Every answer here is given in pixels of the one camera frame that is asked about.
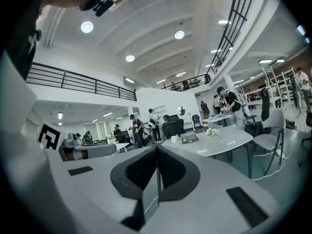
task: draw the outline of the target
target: gray floor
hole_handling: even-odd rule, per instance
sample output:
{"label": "gray floor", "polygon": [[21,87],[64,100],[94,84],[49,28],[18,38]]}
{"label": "gray floor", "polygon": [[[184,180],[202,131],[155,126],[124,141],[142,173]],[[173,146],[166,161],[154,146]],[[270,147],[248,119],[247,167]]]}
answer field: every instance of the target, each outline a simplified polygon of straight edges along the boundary
{"label": "gray floor", "polygon": [[[196,133],[206,131],[206,128],[196,128]],[[307,162],[307,152],[310,148],[311,143],[305,142],[301,146],[301,139],[310,137],[310,133],[304,133],[296,130],[285,130],[285,143],[284,143],[284,154],[285,154],[285,165],[279,172],[281,166],[278,165],[278,159],[275,158],[268,172],[268,176],[260,180],[255,180],[264,189],[266,189],[272,196],[277,200],[281,206],[288,206],[293,204],[301,193],[303,185],[308,175],[309,164]],[[256,148],[254,155],[263,155],[263,149]],[[261,178],[267,169],[271,160],[271,155],[266,156],[254,156],[253,157],[253,177],[252,179]],[[227,155],[220,154],[216,157],[218,160],[228,163]],[[306,163],[299,168],[298,163],[306,161]],[[233,151],[233,162],[230,164],[239,170],[241,173],[248,175],[247,165],[247,154],[243,148],[238,148]],[[156,174],[153,175],[150,183],[143,193],[143,206],[146,210],[152,203],[153,199],[157,197],[157,179]],[[157,200],[153,203],[150,209],[145,214],[145,219],[148,219],[157,210]]]}

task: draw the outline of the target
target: fluorescent light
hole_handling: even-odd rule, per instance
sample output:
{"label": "fluorescent light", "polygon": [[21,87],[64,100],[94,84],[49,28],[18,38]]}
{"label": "fluorescent light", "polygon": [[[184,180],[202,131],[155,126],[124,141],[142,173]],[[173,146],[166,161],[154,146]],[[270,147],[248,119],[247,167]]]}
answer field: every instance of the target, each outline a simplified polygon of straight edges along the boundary
{"label": "fluorescent light", "polygon": [[235,82],[233,82],[233,84],[235,84],[235,83],[240,83],[240,82],[242,82],[242,81],[244,81],[244,80],[235,81]]}
{"label": "fluorescent light", "polygon": [[161,82],[163,82],[163,81],[165,81],[166,79],[164,79],[164,80],[160,80],[159,82],[156,82],[157,84],[160,84]]}
{"label": "fluorescent light", "polygon": [[93,24],[90,21],[85,21],[80,28],[83,33],[90,33],[93,30]]}
{"label": "fluorescent light", "polygon": [[306,31],[304,30],[302,25],[299,25],[297,27],[297,30],[300,32],[300,34],[302,34],[303,36],[306,34]]}
{"label": "fluorescent light", "polygon": [[130,82],[130,83],[134,83],[133,80],[130,80],[130,79],[128,79],[128,78],[126,78],[125,80],[128,81],[128,82]]}
{"label": "fluorescent light", "polygon": [[184,37],[184,31],[179,30],[175,33],[175,39],[182,39]]}
{"label": "fluorescent light", "polygon": [[272,60],[260,60],[259,64],[270,63],[270,62],[272,62]]}
{"label": "fluorescent light", "polygon": [[103,117],[111,115],[113,112],[109,112],[108,114],[103,115]]}
{"label": "fluorescent light", "polygon": [[228,21],[227,20],[219,20],[219,24],[227,24]]}
{"label": "fluorescent light", "polygon": [[186,73],[186,72],[183,72],[183,73],[181,73],[181,74],[177,74],[176,77],[182,76],[182,75],[184,75],[185,73]]}
{"label": "fluorescent light", "polygon": [[134,61],[135,60],[135,57],[133,56],[133,55],[128,55],[128,56],[126,56],[126,61],[127,62],[132,62],[132,61]]}
{"label": "fluorescent light", "polygon": [[215,53],[215,52],[220,52],[220,51],[222,51],[222,49],[212,50],[210,53]]}

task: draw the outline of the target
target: railing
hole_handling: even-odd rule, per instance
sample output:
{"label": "railing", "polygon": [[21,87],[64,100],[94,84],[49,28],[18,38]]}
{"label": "railing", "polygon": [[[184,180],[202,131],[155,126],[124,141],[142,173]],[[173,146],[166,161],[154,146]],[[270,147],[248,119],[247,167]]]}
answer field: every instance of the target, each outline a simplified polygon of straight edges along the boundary
{"label": "railing", "polygon": [[249,0],[247,2],[247,7],[245,7],[247,0],[243,0],[242,4],[241,1],[242,0],[233,0],[232,2],[228,18],[228,22],[231,22],[231,24],[226,24],[220,43],[216,48],[216,50],[221,49],[221,51],[217,51],[215,53],[214,58],[207,71],[207,74],[210,77],[213,77],[216,74],[218,67],[223,64],[224,60],[227,57],[227,54],[231,51],[230,48],[233,48],[235,44],[235,41],[240,33],[243,23],[247,21],[246,15],[249,11],[252,0]]}
{"label": "railing", "polygon": [[27,83],[71,89],[93,94],[111,96],[136,101],[135,91],[131,91],[92,77],[75,72],[33,62]]}
{"label": "railing", "polygon": [[207,84],[209,80],[207,80],[206,75],[197,76],[191,79],[186,79],[181,82],[177,82],[174,85],[169,85],[167,87],[163,87],[162,89],[169,89],[174,91],[185,91],[191,88],[198,87],[203,84]]}

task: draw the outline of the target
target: round ceiling light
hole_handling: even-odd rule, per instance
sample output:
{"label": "round ceiling light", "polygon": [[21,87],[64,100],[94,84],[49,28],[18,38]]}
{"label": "round ceiling light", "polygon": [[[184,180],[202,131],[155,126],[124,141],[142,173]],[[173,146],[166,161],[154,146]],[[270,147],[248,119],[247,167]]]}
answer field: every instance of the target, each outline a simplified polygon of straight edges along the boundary
{"label": "round ceiling light", "polygon": [[182,39],[184,37],[184,31],[179,30],[175,33],[175,38],[176,39]]}
{"label": "round ceiling light", "polygon": [[85,21],[81,25],[81,31],[83,33],[90,33],[93,30],[93,24],[90,21]]}
{"label": "round ceiling light", "polygon": [[126,61],[127,62],[132,62],[132,61],[134,61],[135,60],[135,57],[133,56],[133,55],[128,55],[128,56],[126,56]]}

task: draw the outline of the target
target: ceiling light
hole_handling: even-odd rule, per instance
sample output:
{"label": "ceiling light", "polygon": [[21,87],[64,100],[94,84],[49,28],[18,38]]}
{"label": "ceiling light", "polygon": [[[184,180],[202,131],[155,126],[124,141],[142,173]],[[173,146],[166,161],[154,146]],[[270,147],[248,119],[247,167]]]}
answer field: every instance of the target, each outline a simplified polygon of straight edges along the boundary
{"label": "ceiling light", "polygon": [[228,21],[227,20],[219,20],[219,24],[227,24]]}
{"label": "ceiling light", "polygon": [[272,62],[272,60],[260,60],[259,64],[270,63],[270,62]]}
{"label": "ceiling light", "polygon": [[103,115],[103,117],[111,115],[113,112],[109,112],[108,114]]}
{"label": "ceiling light", "polygon": [[161,82],[163,82],[163,81],[165,81],[166,79],[164,79],[164,80],[160,80],[159,82],[156,82],[157,84],[160,84]]}
{"label": "ceiling light", "polygon": [[180,76],[184,75],[185,73],[186,73],[186,72],[183,72],[183,73],[181,73],[181,74],[177,74],[176,77],[180,77]]}
{"label": "ceiling light", "polygon": [[128,79],[128,78],[126,78],[125,80],[128,81],[128,82],[130,82],[130,83],[134,83],[133,80],[130,80],[130,79]]}
{"label": "ceiling light", "polygon": [[132,61],[134,61],[135,60],[135,57],[133,56],[133,55],[128,55],[128,56],[126,56],[126,61],[127,62],[132,62]]}
{"label": "ceiling light", "polygon": [[222,49],[212,50],[211,53],[220,52]]}
{"label": "ceiling light", "polygon": [[179,30],[175,33],[175,39],[182,39],[184,37],[184,31]]}
{"label": "ceiling light", "polygon": [[297,30],[300,32],[300,34],[302,34],[303,36],[306,34],[306,31],[304,30],[302,25],[299,25],[297,27]]}
{"label": "ceiling light", "polygon": [[93,30],[93,24],[90,21],[85,21],[81,25],[81,31],[83,33],[90,33]]}
{"label": "ceiling light", "polygon": [[235,81],[235,82],[233,82],[233,84],[235,84],[235,83],[240,83],[240,82],[242,82],[242,81],[244,81],[244,80]]}

